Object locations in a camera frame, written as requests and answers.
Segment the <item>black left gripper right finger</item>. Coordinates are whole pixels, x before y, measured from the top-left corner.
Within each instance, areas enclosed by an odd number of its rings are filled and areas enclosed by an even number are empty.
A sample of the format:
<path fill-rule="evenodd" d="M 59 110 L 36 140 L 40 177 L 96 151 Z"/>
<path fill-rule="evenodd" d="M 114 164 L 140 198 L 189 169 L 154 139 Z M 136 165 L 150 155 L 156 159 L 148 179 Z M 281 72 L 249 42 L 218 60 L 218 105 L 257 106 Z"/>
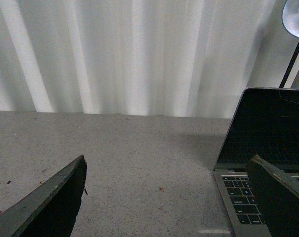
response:
<path fill-rule="evenodd" d="M 258 155 L 246 170 L 270 234 L 299 237 L 299 181 Z"/>

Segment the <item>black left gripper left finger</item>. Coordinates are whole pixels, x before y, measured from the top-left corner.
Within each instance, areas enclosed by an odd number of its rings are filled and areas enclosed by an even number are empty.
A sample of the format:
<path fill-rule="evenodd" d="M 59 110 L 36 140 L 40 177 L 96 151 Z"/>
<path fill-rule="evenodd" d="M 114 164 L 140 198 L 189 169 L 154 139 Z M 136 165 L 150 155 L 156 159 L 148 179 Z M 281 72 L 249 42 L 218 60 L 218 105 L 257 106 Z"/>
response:
<path fill-rule="evenodd" d="M 83 155 L 0 214 L 0 237 L 69 237 L 82 203 Z"/>

